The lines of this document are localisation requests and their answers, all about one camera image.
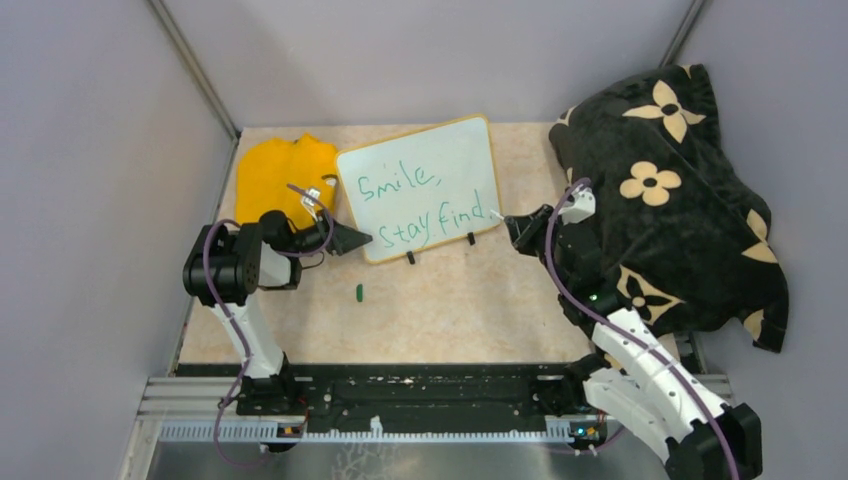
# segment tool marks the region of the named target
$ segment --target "enclosure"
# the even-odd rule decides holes
[[[308,133],[344,151],[482,114],[498,213],[525,215],[577,180],[549,138],[580,121],[571,107],[662,66],[692,79],[701,64],[718,151],[771,211],[762,242],[788,281],[789,326],[780,353],[752,348],[735,320],[661,341],[759,415],[761,478],[844,475],[844,2],[85,0],[7,2],[2,17],[4,478],[666,478],[630,434],[597,458],[523,440],[314,443],[244,471],[211,442],[171,441],[176,417],[145,417],[164,407],[144,392],[180,368],[238,371],[181,271],[201,227],[236,216],[254,147]],[[361,228],[344,180],[336,219]],[[499,225],[410,247],[414,265],[327,255],[297,290],[255,298],[303,371],[471,364],[535,377],[592,345],[511,241]],[[206,425],[226,385],[198,382],[190,420]],[[256,455],[255,443],[224,447]]]

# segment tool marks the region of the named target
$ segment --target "metal frame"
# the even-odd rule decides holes
[[[719,395],[728,404],[733,404],[733,392],[726,375],[696,375],[695,378]],[[218,414],[218,402],[235,379],[232,377],[161,377],[150,378],[144,390],[141,404],[136,417],[136,431],[131,441],[134,450],[131,460],[144,458],[146,448],[151,439],[158,439],[161,434],[167,441],[211,441],[211,426]],[[297,381],[304,385],[313,382],[312,377],[298,377]],[[379,421],[370,423],[370,431],[354,430],[339,431],[331,429],[327,432],[307,432],[302,438],[287,439],[276,436],[277,427],[300,425],[303,415],[265,415],[239,416],[236,405],[231,404],[224,410],[222,416],[225,427],[243,429],[224,432],[224,441],[266,441],[271,443],[287,442],[349,442],[351,440],[365,443],[371,442],[409,442],[421,441],[431,443],[480,443],[480,442],[559,442],[571,440],[568,429],[570,422],[582,423],[595,420],[594,414],[574,413],[559,417],[545,416],[546,428],[532,431],[511,432],[480,432],[478,434],[425,434],[411,436],[403,433],[384,432]]]
[[[236,127],[235,122],[233,122],[229,112],[227,112],[226,107],[224,107],[224,102],[221,101],[221,98],[218,97],[218,93],[215,92],[212,82],[209,81],[209,77],[206,75],[206,72],[203,71],[203,67],[197,60],[197,56],[192,51],[191,46],[185,39],[185,36],[180,31],[180,27],[177,25],[176,20],[174,20],[174,16],[171,15],[171,11],[162,0],[145,0],[145,2],[150,7],[150,11],[159,22],[162,30],[165,31],[168,39],[171,40],[171,45],[174,47],[174,53],[177,54],[180,61],[183,63],[183,66],[185,66],[188,71],[188,74],[191,75],[194,84],[197,85],[198,90],[200,90],[200,94],[203,95],[203,99],[212,110],[215,118],[217,118],[218,122],[221,123],[221,127],[224,128],[227,135],[229,135],[234,141],[237,141],[241,136],[241,131],[238,127]]]
[[[695,23],[711,3],[712,0],[692,0],[692,4],[689,5],[689,9],[686,10],[686,14],[683,16],[683,20],[681,20],[680,26],[677,28],[677,32],[674,33],[671,43],[668,44],[668,48],[666,49],[662,60],[660,60],[660,67],[671,65],[677,61],[677,57],[680,56],[680,52],[683,50],[683,46],[686,44],[689,34],[692,33],[692,29],[695,28]]]
[[[127,453],[121,466],[119,480],[145,480],[150,471],[162,421],[154,419],[136,419]]]

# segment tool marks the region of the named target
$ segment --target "beige flower print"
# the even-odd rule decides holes
[[[621,182],[619,193],[624,198],[641,196],[642,201],[651,207],[665,205],[671,198],[669,189],[679,187],[680,176],[671,170],[657,171],[651,162],[636,162],[630,167],[633,178]]]
[[[745,330],[754,337],[754,340],[759,340],[760,335],[763,333],[763,319],[765,318],[764,310],[760,309],[756,312],[748,315],[748,318],[742,322],[742,325],[745,326]]]
[[[561,123],[566,127],[569,126],[568,122],[571,120],[571,112],[573,112],[575,108],[577,108],[577,105],[566,110],[565,115],[563,115],[562,118],[557,119],[557,123]]]
[[[777,257],[774,256],[774,252],[766,242],[766,236],[768,236],[768,225],[766,225],[763,217],[761,217],[760,214],[752,208],[748,211],[747,222],[748,226],[751,227],[751,230],[754,232],[754,235],[756,235],[760,241],[753,247],[742,252],[742,255],[759,262],[777,263]]]
[[[668,131],[677,143],[683,142],[683,137],[686,136],[687,125],[695,125],[701,123],[701,120],[707,118],[705,115],[699,115],[690,111],[684,110],[677,101],[677,94],[662,80],[657,80],[654,85],[654,102],[656,105],[643,105],[641,107],[631,108],[622,115],[625,117],[639,118],[662,118],[663,126]]]
[[[654,287],[642,275],[630,270],[624,265],[616,288],[622,295],[630,299],[633,308],[639,313],[642,321],[653,325],[656,321],[683,300]]]

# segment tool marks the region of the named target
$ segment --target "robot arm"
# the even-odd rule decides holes
[[[583,378],[572,379],[582,382],[583,400],[615,417],[648,445],[663,461],[672,480],[729,478],[718,436],[708,426],[711,420],[728,440],[739,478],[756,478],[762,473],[759,417],[745,404],[731,408],[698,383],[645,327],[614,285],[603,278],[600,244],[582,223],[595,211],[594,196],[588,188],[578,188],[572,196],[572,204],[557,212],[553,264],[568,291],[605,316],[609,326],[589,318],[562,295],[560,304],[566,317],[627,372],[624,376],[608,365],[600,366],[606,363],[600,358],[581,362],[595,365]],[[519,253],[537,256],[543,264],[547,260],[546,227],[553,210],[543,205],[530,215],[504,219],[513,247]],[[629,332],[635,338],[620,332]]]
[[[294,290],[300,283],[303,267],[299,257],[326,243],[326,251],[343,255],[372,240],[368,234],[335,222],[323,212],[316,215],[315,225],[295,230],[286,215],[278,210],[268,212],[258,223],[241,225],[237,231],[220,228],[215,232],[209,252],[212,281],[221,296],[224,309],[212,295],[203,268],[203,249],[212,225],[201,229],[197,241],[183,267],[183,285],[189,295],[212,309],[221,321],[244,364],[237,413],[255,415],[287,413],[298,395],[298,386],[289,371],[286,354],[274,340],[268,323],[253,293],[260,286],[266,290]]]

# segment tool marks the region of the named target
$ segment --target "cable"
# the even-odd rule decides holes
[[[307,266],[303,267],[303,269],[309,270],[310,268],[320,267],[321,265],[324,264],[324,260],[326,258],[327,258],[327,254],[325,254],[324,252],[321,252],[321,261],[320,262],[316,263],[315,265],[307,265]]]
[[[229,465],[238,468],[254,468],[260,465],[265,464],[268,460],[270,460],[270,456],[261,455],[258,460],[253,462],[243,463],[237,462],[235,460],[230,459],[224,454],[224,451],[221,449],[221,443],[218,441],[218,437],[220,436],[220,427],[221,427],[221,419],[224,417],[224,410],[233,403],[233,393],[235,393],[236,388],[241,384],[242,379],[244,378],[244,374],[247,372],[247,367],[250,366],[250,360],[253,357],[253,352],[250,350],[250,345],[247,343],[247,339],[244,336],[244,333],[239,328],[238,323],[235,318],[233,318],[232,312],[227,307],[227,304],[224,303],[224,300],[221,298],[221,295],[218,293],[218,289],[215,288],[215,282],[212,281],[212,271],[209,268],[209,252],[212,249],[212,242],[215,239],[215,234],[218,230],[224,225],[233,225],[236,228],[239,228],[240,225],[232,220],[219,220],[212,228],[209,229],[209,233],[206,234],[206,240],[203,242],[203,275],[206,277],[206,286],[209,288],[209,293],[212,294],[212,298],[215,299],[215,303],[221,308],[221,311],[224,312],[224,316],[230,321],[230,326],[232,326],[233,330],[236,332],[236,335],[239,337],[239,341],[241,342],[242,348],[244,349],[244,364],[241,366],[241,370],[239,370],[238,375],[236,375],[236,379],[233,380],[232,385],[227,390],[227,394],[224,395],[224,398],[221,399],[221,402],[218,404],[218,415],[215,416],[215,426],[212,429],[212,442],[215,444],[215,450],[218,452],[218,456],[221,457],[221,460],[226,462]]]
[[[565,288],[565,285],[563,285],[562,280],[560,280],[559,275],[556,273],[556,268],[554,267],[553,259],[553,233],[554,226],[556,225],[558,217],[557,212],[559,212],[559,210],[565,205],[565,202],[568,200],[569,195],[574,193],[577,188],[582,186],[589,186],[590,184],[591,181],[588,178],[581,178],[574,182],[574,184],[572,184],[570,187],[568,187],[568,189],[566,189],[565,194],[563,194],[562,198],[559,200],[559,203],[557,203],[556,207],[554,207],[554,214],[551,215],[551,217],[548,219],[548,229],[545,233],[545,265],[548,267],[548,274],[551,276],[551,279],[554,281],[554,284],[557,286],[557,289],[559,289],[559,293],[561,293],[562,296],[564,296],[569,302],[571,302],[572,305],[577,307],[578,310],[588,315],[589,318],[591,318],[592,320],[600,323],[601,325],[609,328],[610,330],[621,335],[627,340],[633,342],[635,345],[639,346],[639,348],[647,350],[651,355],[653,355],[657,360],[659,360],[660,363],[669,367],[669,371],[671,372],[671,374],[674,375],[674,378],[676,378],[680,385],[683,387],[683,389],[686,390],[686,393],[688,393],[689,396],[692,397],[692,400],[698,406],[698,409],[701,410],[701,413],[703,413],[704,416],[707,418],[707,423],[709,423],[713,432],[715,432],[719,445],[721,445],[722,453],[724,453],[724,458],[727,460],[727,467],[728,469],[730,469],[730,478],[732,480],[739,480],[739,470],[736,468],[736,460],[734,460],[733,458],[733,451],[730,449],[730,444],[727,441],[727,437],[725,437],[724,432],[721,431],[721,427],[718,425],[718,422],[716,422],[715,418],[713,418],[713,416],[710,414],[707,405],[701,399],[700,395],[698,395],[698,392],[695,390],[694,387],[689,385],[689,382],[686,381],[686,378],[683,377],[683,374],[681,374],[680,371],[672,365],[672,362],[669,359],[667,359],[663,354],[657,352],[656,350],[651,349],[650,346],[642,339],[631,335],[630,332],[610,322],[608,319],[597,314],[592,309],[584,305],[582,302],[574,298],[574,295],[572,295],[571,292],[569,292],[568,289]],[[616,432],[616,434],[613,435],[611,440],[616,438],[619,433],[620,432]]]
[[[324,239],[324,243],[322,243],[320,247],[318,247],[315,250],[312,250],[310,252],[306,252],[306,253],[282,252],[282,251],[279,251],[279,250],[274,250],[274,251],[279,253],[280,255],[283,255],[284,257],[292,257],[292,258],[311,257],[312,255],[315,255],[318,252],[323,252],[324,249],[327,248],[327,245],[330,244],[330,239],[333,238],[333,227],[335,226],[335,220],[333,219],[333,215],[330,213],[330,209],[327,208],[326,205],[321,203],[321,200],[318,200],[317,198],[313,197],[312,195],[306,193],[306,191],[301,189],[300,187],[293,185],[291,183],[287,184],[286,186],[289,187],[291,190],[294,190],[295,192],[299,193],[301,196],[304,196],[304,197],[312,200],[313,202],[317,203],[318,206],[320,206],[321,208],[324,209],[324,215],[327,216],[327,224],[328,224],[327,238]]]
[[[309,423],[309,404],[306,403],[305,397],[300,397],[297,399],[298,402],[302,403],[304,407],[306,407],[306,413],[303,414],[303,421],[300,422],[300,425],[294,427],[292,430],[297,430],[297,433],[283,433],[281,436],[283,437],[302,437],[303,429],[306,427],[306,424]]]
[[[289,252],[277,252],[277,253],[280,253],[281,255],[288,256],[288,257],[307,257],[307,256],[314,255],[318,252],[321,252],[323,254],[324,249],[327,247],[327,245],[329,245],[330,239],[333,237],[333,216],[330,214],[329,209],[327,209],[327,207],[323,203],[321,203],[321,201],[318,200],[317,198],[306,193],[304,190],[298,188],[297,186],[292,185],[291,183],[289,183],[287,186],[290,189],[294,190],[295,192],[311,199],[312,201],[314,201],[315,203],[320,205],[324,209],[325,214],[327,215],[327,223],[329,224],[329,226],[328,226],[327,238],[324,240],[324,243],[321,244],[321,246],[318,247],[317,249],[315,249],[311,252],[303,253],[303,254],[301,254],[301,253],[289,253]],[[261,466],[261,465],[265,464],[268,460],[270,460],[270,458],[271,458],[270,455],[263,454],[259,457],[259,459],[255,460],[253,462],[248,462],[248,463],[237,462],[235,460],[230,459],[229,457],[227,457],[224,454],[224,451],[221,449],[221,443],[218,440],[218,437],[220,435],[221,419],[224,417],[224,410],[226,410],[226,408],[231,403],[233,403],[233,400],[234,400],[233,393],[235,393],[236,388],[238,388],[238,386],[241,384],[242,379],[244,379],[244,375],[245,375],[245,373],[247,373],[247,368],[250,366],[250,360],[253,358],[253,352],[250,349],[250,345],[247,343],[247,338],[245,338],[244,332],[241,331],[241,328],[239,327],[238,322],[236,322],[235,318],[233,318],[232,312],[230,312],[230,309],[227,307],[227,304],[224,303],[224,300],[221,298],[221,295],[218,293],[218,289],[215,288],[215,282],[212,280],[212,271],[209,268],[209,253],[212,249],[212,242],[215,238],[215,234],[224,225],[233,225],[236,228],[241,227],[241,225],[239,225],[238,223],[234,222],[233,220],[228,220],[228,219],[219,220],[215,224],[212,225],[212,228],[210,228],[209,232],[206,234],[206,240],[203,242],[203,276],[206,279],[206,286],[207,286],[207,288],[209,288],[209,293],[212,294],[212,298],[215,299],[215,303],[217,303],[218,306],[221,308],[221,311],[224,313],[224,316],[227,317],[227,319],[229,320],[230,326],[233,328],[233,331],[236,332],[236,336],[238,336],[239,341],[241,342],[242,348],[244,349],[245,360],[244,360],[244,364],[242,364],[242,366],[241,366],[241,370],[239,370],[238,375],[236,375],[235,380],[233,380],[232,385],[230,385],[230,388],[227,390],[226,395],[224,395],[224,398],[221,399],[221,402],[218,405],[218,415],[216,415],[216,417],[215,417],[215,426],[212,430],[212,441],[215,444],[215,450],[218,452],[218,455],[221,457],[221,460],[223,460],[227,464],[232,465],[234,467],[239,467],[239,468],[254,468],[254,467]],[[307,417],[304,419],[304,424],[306,423],[306,420],[308,420],[308,418],[309,417],[308,417],[308,410],[307,410]]]

